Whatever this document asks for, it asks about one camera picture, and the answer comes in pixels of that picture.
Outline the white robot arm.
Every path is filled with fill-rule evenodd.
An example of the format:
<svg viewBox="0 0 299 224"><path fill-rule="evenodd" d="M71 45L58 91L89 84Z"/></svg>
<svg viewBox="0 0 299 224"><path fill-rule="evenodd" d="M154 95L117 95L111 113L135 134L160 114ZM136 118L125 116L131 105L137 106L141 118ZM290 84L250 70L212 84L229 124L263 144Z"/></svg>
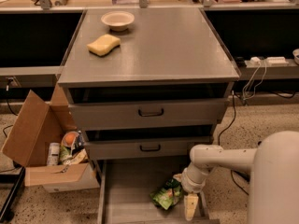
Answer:
<svg viewBox="0 0 299 224"><path fill-rule="evenodd" d="M250 176L247 224L299 224L299 132L273 133L250 149L194 146L181 174L188 220L196 206L192 196L217 167Z"/></svg>

